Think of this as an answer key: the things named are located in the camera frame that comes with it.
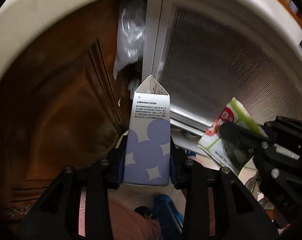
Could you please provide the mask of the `green white tissue pack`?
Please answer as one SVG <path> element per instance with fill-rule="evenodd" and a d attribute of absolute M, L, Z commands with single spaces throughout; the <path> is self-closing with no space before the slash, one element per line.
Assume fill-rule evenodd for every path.
<path fill-rule="evenodd" d="M 235 175 L 252 158 L 253 153 L 239 148 L 240 131 L 266 137 L 244 106 L 232 98 L 212 126 L 197 142 L 197 147 L 208 154 L 218 166 L 228 167 Z"/>

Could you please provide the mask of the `blue white carton box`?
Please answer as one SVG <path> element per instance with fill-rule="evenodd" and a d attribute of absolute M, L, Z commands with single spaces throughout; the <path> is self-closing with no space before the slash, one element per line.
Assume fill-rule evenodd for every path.
<path fill-rule="evenodd" d="M 170 143 L 170 96 L 150 75 L 134 93 L 123 182 L 143 186 L 168 185 Z"/>

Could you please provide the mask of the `round trash bin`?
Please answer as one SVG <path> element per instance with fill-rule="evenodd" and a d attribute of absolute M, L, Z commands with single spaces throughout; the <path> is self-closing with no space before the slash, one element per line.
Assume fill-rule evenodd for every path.
<path fill-rule="evenodd" d="M 117 141 L 117 143 L 116 143 L 116 145 L 115 145 L 115 148 L 119 148 L 122 139 L 128 135 L 128 132 L 129 132 L 129 131 L 126 131 L 126 132 L 124 132 L 124 133 L 120 136 L 120 138 L 118 139 L 118 141 Z"/>

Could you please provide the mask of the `blue plastic stool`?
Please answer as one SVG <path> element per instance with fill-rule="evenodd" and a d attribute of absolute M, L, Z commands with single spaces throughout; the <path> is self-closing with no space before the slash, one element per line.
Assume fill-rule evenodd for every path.
<path fill-rule="evenodd" d="M 180 239 L 184 218 L 172 199 L 160 194 L 154 198 L 153 213 L 157 218 L 163 239 Z"/>

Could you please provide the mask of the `pink fluffy slipper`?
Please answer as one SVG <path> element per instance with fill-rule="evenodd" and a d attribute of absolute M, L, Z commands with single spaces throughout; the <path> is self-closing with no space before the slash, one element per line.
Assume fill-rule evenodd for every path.
<path fill-rule="evenodd" d="M 109 199 L 114 239 L 162 239 L 158 221 L 131 210 L 114 198 Z"/>

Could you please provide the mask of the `brown wooden cabinet door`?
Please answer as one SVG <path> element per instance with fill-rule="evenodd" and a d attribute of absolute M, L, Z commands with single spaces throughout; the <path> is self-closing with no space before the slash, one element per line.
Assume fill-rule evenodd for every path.
<path fill-rule="evenodd" d="M 139 64 L 113 75 L 120 10 L 99 0 L 47 27 L 0 81 L 0 219 L 22 218 L 66 166 L 105 156 L 129 125 Z"/>

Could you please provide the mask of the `white frosted glass door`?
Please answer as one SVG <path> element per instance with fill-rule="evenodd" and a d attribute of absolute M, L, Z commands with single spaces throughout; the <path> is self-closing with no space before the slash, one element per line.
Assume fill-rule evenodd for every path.
<path fill-rule="evenodd" d="M 148 0 L 142 76 L 169 92 L 174 120 L 197 129 L 233 98 L 259 124 L 302 120 L 300 40 L 277 0 Z"/>

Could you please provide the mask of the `white blue crumpled item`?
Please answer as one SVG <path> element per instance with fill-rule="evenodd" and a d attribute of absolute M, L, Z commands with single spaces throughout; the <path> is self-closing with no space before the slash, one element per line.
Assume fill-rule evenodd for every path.
<path fill-rule="evenodd" d="M 141 84 L 141 81 L 139 79 L 131 80 L 128 85 L 128 91 L 131 94 L 134 94 L 140 84 Z"/>

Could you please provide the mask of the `clear plastic bag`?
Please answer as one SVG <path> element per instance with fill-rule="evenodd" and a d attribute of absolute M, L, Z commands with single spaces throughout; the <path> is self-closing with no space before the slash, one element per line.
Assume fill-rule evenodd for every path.
<path fill-rule="evenodd" d="M 146 4 L 143 0 L 124 3 L 118 18 L 117 53 L 113 77 L 129 64 L 143 57 L 146 28 Z"/>

